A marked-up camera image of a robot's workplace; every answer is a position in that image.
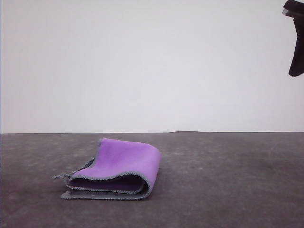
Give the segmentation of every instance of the microfiber towel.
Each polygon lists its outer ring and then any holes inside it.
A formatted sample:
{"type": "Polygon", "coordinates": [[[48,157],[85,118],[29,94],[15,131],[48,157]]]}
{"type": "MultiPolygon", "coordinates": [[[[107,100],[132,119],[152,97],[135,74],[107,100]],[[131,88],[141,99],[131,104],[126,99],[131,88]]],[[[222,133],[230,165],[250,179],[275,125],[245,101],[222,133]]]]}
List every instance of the microfiber towel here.
{"type": "Polygon", "coordinates": [[[154,187],[161,154],[154,146],[102,139],[97,154],[63,179],[70,188],[62,199],[142,200],[154,187]]]}

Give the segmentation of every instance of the gray surface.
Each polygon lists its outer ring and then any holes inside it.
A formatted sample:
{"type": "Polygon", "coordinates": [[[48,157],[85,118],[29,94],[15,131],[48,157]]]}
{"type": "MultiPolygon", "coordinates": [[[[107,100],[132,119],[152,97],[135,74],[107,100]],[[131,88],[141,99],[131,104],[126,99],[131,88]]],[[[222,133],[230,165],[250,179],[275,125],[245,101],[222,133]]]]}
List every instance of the gray surface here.
{"type": "Polygon", "coordinates": [[[302,228],[304,133],[94,133],[1,136],[3,228],[302,228]],[[51,177],[96,152],[98,139],[163,154],[144,201],[63,200],[51,177]]]}

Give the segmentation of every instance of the gray stitched edge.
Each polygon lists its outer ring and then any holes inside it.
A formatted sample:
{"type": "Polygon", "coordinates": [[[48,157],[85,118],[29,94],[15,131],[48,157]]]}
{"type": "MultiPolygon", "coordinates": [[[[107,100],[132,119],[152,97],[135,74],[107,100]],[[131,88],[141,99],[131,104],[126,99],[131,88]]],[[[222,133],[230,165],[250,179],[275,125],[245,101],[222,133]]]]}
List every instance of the gray stitched edge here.
{"type": "Polygon", "coordinates": [[[145,182],[144,176],[138,172],[123,172],[123,173],[119,173],[117,175],[114,176],[109,176],[109,177],[104,177],[104,178],[99,178],[99,177],[90,177],[90,176],[85,176],[85,175],[75,175],[72,176],[67,185],[69,188],[71,189],[76,189],[76,190],[87,190],[87,191],[110,191],[110,192],[117,192],[117,193],[125,193],[125,194],[137,194],[140,191],[143,190],[144,187],[144,182],[145,182]],[[124,190],[110,190],[110,189],[91,189],[91,188],[86,188],[86,187],[75,187],[75,186],[71,186],[71,180],[76,179],[76,178],[82,178],[82,179],[86,179],[86,180],[95,180],[95,181],[104,181],[104,180],[110,180],[110,179],[114,179],[117,177],[122,177],[122,176],[126,176],[126,175],[136,175],[139,176],[142,179],[142,184],[140,186],[140,188],[136,191],[124,191],[124,190]]]}
{"type": "Polygon", "coordinates": [[[81,197],[80,196],[77,197],[77,196],[71,195],[71,193],[73,193],[73,192],[71,190],[68,190],[66,193],[63,193],[61,195],[61,198],[62,199],[68,199],[68,200],[74,200],[74,199],[75,200],[76,199],[93,199],[93,200],[98,200],[98,199],[99,200],[105,200],[105,199],[106,200],[142,200],[144,198],[147,198],[150,195],[151,191],[152,191],[151,184],[150,184],[149,180],[145,176],[143,176],[142,174],[140,174],[140,173],[126,173],[126,174],[127,175],[130,175],[130,174],[138,175],[141,178],[143,178],[144,181],[146,182],[147,186],[148,186],[148,190],[146,191],[146,193],[144,193],[141,196],[138,196],[138,194],[128,194],[128,197],[127,196],[126,197],[105,197],[105,196],[103,196],[103,192],[95,192],[95,193],[99,194],[99,196],[98,197],[94,197],[94,196],[90,196],[89,191],[82,191],[82,193],[84,193],[86,195],[81,196],[81,197]]]}

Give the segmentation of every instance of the purple fabric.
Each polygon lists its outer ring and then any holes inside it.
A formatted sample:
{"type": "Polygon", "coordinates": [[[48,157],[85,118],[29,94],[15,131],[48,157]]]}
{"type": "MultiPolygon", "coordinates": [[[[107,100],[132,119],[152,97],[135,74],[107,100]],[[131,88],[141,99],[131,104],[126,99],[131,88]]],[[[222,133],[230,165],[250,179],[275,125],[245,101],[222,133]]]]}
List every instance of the purple fabric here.
{"type": "Polygon", "coordinates": [[[88,167],[69,176],[64,199],[141,200],[152,191],[161,154],[155,147],[102,139],[88,167]]]}

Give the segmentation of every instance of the folded towel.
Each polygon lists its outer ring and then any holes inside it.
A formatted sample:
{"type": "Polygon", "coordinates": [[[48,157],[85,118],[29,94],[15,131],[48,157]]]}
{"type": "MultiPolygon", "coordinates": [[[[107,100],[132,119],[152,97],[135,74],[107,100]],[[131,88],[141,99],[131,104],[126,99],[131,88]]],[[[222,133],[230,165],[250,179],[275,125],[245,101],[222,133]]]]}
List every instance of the folded towel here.
{"type": "Polygon", "coordinates": [[[63,179],[70,188],[63,199],[142,200],[154,187],[161,154],[155,147],[102,139],[96,156],[63,179]]]}

